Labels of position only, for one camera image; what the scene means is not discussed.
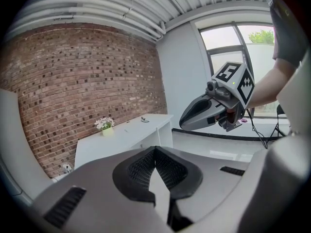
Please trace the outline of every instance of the hand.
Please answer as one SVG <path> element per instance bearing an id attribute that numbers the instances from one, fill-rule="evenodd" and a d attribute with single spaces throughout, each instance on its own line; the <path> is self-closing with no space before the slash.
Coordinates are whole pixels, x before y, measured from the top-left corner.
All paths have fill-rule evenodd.
<path id="1" fill-rule="evenodd" d="M 234 109 L 227 109 L 227 120 L 229 122 L 233 122 L 234 121 L 234 118 L 235 118 L 235 110 Z"/>

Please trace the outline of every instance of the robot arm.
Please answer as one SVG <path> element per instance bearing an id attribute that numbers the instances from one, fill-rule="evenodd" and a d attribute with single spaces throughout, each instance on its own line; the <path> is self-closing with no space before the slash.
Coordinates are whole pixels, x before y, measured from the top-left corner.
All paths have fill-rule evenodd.
<path id="1" fill-rule="evenodd" d="M 205 94 L 193 100 L 182 114 L 179 125 L 191 131 L 216 123 L 227 132 L 241 126 L 255 87 L 254 78 L 244 63 L 226 62 L 212 80 L 208 81 Z M 234 118 L 228 117 L 227 109 L 234 110 Z"/>

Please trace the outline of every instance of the ceiling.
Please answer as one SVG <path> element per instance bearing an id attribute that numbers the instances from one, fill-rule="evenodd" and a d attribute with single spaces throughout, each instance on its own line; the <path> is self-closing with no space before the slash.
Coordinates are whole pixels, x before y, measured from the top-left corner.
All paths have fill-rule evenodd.
<path id="1" fill-rule="evenodd" d="M 89 22 L 114 26 L 158 41 L 174 27 L 213 9 L 267 9 L 269 0 L 28 0 L 7 39 L 44 25 Z"/>

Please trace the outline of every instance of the white desk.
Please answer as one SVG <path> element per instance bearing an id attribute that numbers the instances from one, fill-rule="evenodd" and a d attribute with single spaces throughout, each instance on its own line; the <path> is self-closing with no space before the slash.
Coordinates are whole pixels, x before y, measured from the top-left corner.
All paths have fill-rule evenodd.
<path id="1" fill-rule="evenodd" d="M 141 117 L 149 122 L 141 122 Z M 79 140 L 75 168 L 90 161 L 132 149 L 149 146 L 172 148 L 172 117 L 173 115 L 145 114 L 113 127 L 113 136 L 104 137 L 102 132 L 98 132 Z"/>

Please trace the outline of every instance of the person's arm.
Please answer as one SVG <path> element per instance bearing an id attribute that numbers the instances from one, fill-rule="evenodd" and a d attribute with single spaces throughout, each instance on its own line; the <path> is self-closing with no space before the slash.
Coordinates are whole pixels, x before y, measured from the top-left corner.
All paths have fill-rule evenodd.
<path id="1" fill-rule="evenodd" d="M 247 107 L 254 108 L 276 101 L 277 94 L 286 85 L 295 69 L 296 67 L 290 62 L 277 58 L 273 69 L 255 85 Z"/>

